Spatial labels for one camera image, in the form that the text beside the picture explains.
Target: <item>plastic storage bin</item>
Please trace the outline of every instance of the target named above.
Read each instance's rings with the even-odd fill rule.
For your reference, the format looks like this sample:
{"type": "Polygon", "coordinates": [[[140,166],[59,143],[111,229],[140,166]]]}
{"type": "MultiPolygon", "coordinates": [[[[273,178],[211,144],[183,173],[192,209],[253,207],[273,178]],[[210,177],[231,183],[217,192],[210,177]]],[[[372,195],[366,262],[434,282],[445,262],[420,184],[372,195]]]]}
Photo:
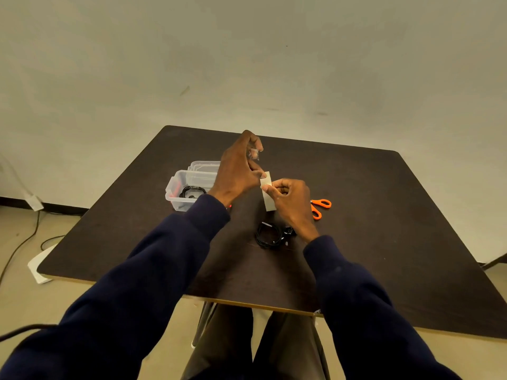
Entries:
{"type": "Polygon", "coordinates": [[[189,171],[196,172],[218,172],[220,161],[194,161],[189,166],[189,171]]]}
{"type": "MultiPolygon", "coordinates": [[[[169,180],[165,189],[165,198],[171,202],[174,210],[186,212],[197,199],[179,197],[183,188],[188,185],[196,185],[204,188],[207,192],[212,188],[216,178],[217,174],[212,172],[177,171],[169,180]]],[[[202,192],[192,192],[192,194],[199,197],[202,192]]]]}

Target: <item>orange scissors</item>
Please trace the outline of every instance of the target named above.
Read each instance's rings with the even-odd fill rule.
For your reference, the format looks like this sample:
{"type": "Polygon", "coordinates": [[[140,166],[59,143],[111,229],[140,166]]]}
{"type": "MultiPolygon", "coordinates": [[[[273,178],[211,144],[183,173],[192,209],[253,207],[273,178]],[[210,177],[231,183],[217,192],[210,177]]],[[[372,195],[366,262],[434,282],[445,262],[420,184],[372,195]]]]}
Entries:
{"type": "Polygon", "coordinates": [[[313,215],[313,218],[315,220],[320,220],[322,218],[322,213],[320,213],[313,206],[313,204],[319,205],[319,206],[324,207],[324,208],[331,208],[331,202],[329,200],[324,199],[324,198],[322,200],[310,200],[310,206],[312,208],[312,215],[313,215]]]}

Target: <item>hand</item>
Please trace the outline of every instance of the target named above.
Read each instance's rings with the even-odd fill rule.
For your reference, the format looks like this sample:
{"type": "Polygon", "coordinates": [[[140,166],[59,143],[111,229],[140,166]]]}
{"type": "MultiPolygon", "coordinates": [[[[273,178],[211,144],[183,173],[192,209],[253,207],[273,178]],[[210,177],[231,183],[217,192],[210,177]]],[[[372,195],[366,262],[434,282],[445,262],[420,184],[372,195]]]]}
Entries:
{"type": "Polygon", "coordinates": [[[246,158],[250,142],[257,150],[263,151],[261,140],[250,131],[244,131],[236,142],[224,152],[220,160],[217,179],[208,193],[225,207],[231,205],[232,201],[243,192],[254,186],[259,186],[260,179],[266,177],[266,173],[260,166],[246,158]]]}
{"type": "Polygon", "coordinates": [[[310,208],[310,188],[303,180],[281,179],[262,190],[275,201],[280,216],[307,243],[319,237],[310,208]]]}

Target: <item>floor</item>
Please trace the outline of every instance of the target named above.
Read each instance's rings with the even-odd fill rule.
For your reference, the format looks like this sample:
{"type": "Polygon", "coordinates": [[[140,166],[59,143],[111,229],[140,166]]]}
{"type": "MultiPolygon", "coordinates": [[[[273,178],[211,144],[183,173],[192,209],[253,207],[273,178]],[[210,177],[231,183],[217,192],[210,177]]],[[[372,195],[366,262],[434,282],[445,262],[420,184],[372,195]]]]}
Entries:
{"type": "MultiPolygon", "coordinates": [[[[0,267],[14,249],[34,230],[36,214],[29,210],[0,207],[0,267]]],[[[0,286],[0,334],[33,323],[56,323],[67,307],[89,285],[51,281],[38,285],[27,263],[40,252],[42,241],[68,232],[79,217],[42,214],[37,234],[20,248],[11,261],[0,286]]],[[[55,242],[48,242],[49,247],[55,242]]],[[[507,264],[487,271],[498,291],[507,299],[507,264]]],[[[139,375],[143,380],[179,379],[192,354],[193,339],[202,307],[198,300],[181,299],[159,343],[146,357],[139,375]]],[[[252,351],[257,350],[269,312],[254,310],[252,351]]],[[[316,323],[333,380],[343,379],[331,333],[324,321],[316,323]]],[[[507,378],[507,343],[432,331],[419,331],[435,357],[463,379],[507,378]]],[[[0,364],[26,336],[20,335],[0,344],[0,364]]]]}

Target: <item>leg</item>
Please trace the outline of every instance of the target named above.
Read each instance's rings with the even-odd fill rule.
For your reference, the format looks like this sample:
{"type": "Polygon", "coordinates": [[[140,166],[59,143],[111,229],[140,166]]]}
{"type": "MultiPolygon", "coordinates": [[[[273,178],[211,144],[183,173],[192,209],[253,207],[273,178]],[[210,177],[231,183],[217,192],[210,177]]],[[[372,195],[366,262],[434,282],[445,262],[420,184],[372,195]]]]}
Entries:
{"type": "Polygon", "coordinates": [[[181,379],[192,378],[211,366],[248,372],[252,364],[253,322],[250,308],[217,304],[181,379]]]}
{"type": "Polygon", "coordinates": [[[192,349],[194,349],[197,346],[197,343],[201,338],[202,332],[204,332],[204,328],[206,327],[206,324],[208,323],[208,318],[212,312],[213,304],[214,303],[212,302],[205,301],[204,305],[202,306],[201,317],[199,318],[197,330],[195,331],[195,336],[194,339],[192,340],[192,349]]]}
{"type": "Polygon", "coordinates": [[[329,380],[314,318],[273,312],[253,361],[255,371],[287,379],[329,380]]]}

